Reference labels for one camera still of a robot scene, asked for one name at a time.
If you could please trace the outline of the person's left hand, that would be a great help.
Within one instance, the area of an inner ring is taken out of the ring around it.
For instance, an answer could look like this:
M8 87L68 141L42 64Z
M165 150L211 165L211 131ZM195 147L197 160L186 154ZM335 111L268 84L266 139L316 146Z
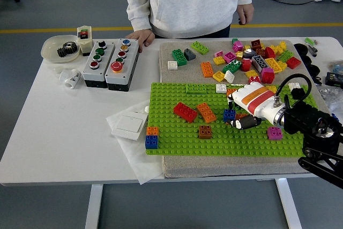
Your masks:
M252 3L238 5L236 12L238 14L238 24L246 25L250 23L253 19L254 6Z

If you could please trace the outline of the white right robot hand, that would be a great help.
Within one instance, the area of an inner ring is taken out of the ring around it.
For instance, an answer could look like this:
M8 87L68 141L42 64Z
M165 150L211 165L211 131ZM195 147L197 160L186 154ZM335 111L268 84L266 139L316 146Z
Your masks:
M282 126L285 104L259 82L252 82L234 91L228 96L228 100L249 113L241 119L230 122L237 129L256 127L262 120L269 121L273 126Z

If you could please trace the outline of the person's right hand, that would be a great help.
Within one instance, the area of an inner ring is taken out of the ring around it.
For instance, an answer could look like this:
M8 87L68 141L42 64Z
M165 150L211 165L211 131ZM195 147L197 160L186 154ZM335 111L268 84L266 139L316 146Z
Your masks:
M127 39L135 39L138 41L138 52L143 52L143 47L148 47L155 39L155 34L150 29L138 30L126 36Z

